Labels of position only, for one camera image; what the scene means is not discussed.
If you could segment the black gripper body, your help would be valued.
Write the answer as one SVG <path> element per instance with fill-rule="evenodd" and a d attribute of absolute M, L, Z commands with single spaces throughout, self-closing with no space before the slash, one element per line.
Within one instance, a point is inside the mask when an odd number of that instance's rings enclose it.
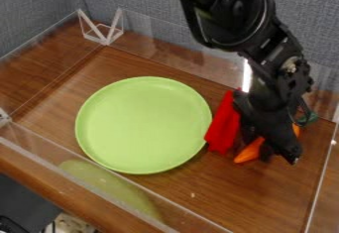
<path fill-rule="evenodd" d="M 240 91 L 235 93 L 233 106 L 241 116 L 241 134 L 247 144 L 257 137 L 263 137 L 279 149 L 299 144 L 285 108 L 259 111 L 252 107 L 248 95 Z"/>

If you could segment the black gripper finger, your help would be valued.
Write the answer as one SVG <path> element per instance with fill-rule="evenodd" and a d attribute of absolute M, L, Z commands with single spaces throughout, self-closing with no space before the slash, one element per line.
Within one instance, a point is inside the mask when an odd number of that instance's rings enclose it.
<path fill-rule="evenodd" d="M 273 155 L 273 148 L 269 145 L 268 142 L 263 142 L 261 145 L 259 146 L 259 159 L 268 163 L 269 159 Z"/>
<path fill-rule="evenodd" d="M 283 158 L 291 165 L 296 164 L 301 156 L 301 152 L 303 150 L 299 144 L 291 144 L 279 149 L 279 154 L 283 156 Z"/>

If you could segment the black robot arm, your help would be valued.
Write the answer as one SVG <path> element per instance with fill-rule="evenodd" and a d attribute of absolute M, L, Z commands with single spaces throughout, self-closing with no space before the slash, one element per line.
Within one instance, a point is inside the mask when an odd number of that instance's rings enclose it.
<path fill-rule="evenodd" d="M 264 138 L 260 157 L 280 155 L 295 164 L 301 147 L 293 119 L 305 109 L 313 79 L 303 47 L 275 14 L 273 0 L 180 0 L 192 37 L 204 47 L 235 52 L 253 71 L 251 90 L 236 92 L 241 124 Z"/>

